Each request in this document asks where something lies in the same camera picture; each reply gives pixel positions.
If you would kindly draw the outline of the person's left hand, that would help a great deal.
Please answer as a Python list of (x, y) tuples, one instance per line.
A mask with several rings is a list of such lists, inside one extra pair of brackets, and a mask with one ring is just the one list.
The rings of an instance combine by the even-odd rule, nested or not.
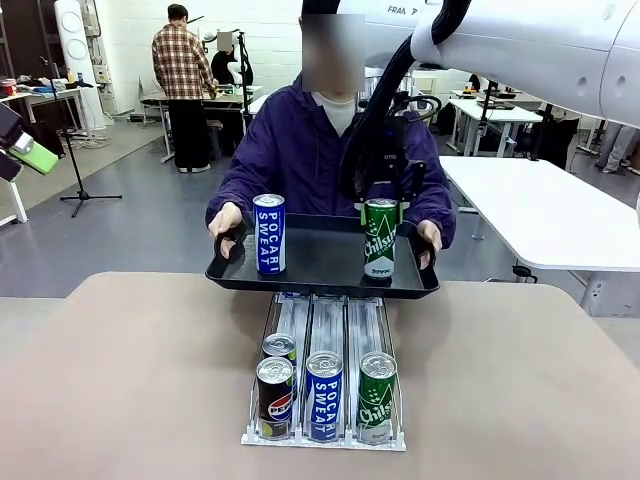
[(431, 265), (442, 248), (442, 237), (439, 227), (429, 221), (423, 220), (417, 226), (417, 233), (422, 239), (419, 259), (419, 268), (425, 270)]

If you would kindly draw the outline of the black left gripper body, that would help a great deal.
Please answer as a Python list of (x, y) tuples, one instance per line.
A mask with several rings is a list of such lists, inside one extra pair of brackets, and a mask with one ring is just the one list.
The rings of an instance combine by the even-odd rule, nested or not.
[(4, 103), (0, 104), (0, 137), (1, 146), (6, 148), (24, 147), (24, 131), (22, 118)]

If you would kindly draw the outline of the person's right hand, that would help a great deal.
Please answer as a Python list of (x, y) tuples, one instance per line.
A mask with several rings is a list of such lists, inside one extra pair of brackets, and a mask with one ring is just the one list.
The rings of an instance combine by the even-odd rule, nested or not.
[(234, 240), (224, 239), (223, 236), (232, 228), (239, 226), (242, 218), (240, 208), (232, 202), (226, 202), (209, 223), (208, 229), (211, 238), (213, 240), (222, 239), (221, 249), (230, 250), (235, 245)]

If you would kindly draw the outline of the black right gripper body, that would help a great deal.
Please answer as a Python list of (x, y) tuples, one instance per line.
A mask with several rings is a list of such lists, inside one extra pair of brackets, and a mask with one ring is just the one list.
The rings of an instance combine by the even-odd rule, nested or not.
[(408, 120), (406, 118), (386, 118), (377, 131), (373, 150), (373, 183), (390, 184), (396, 189), (404, 189), (410, 173), (407, 158)]

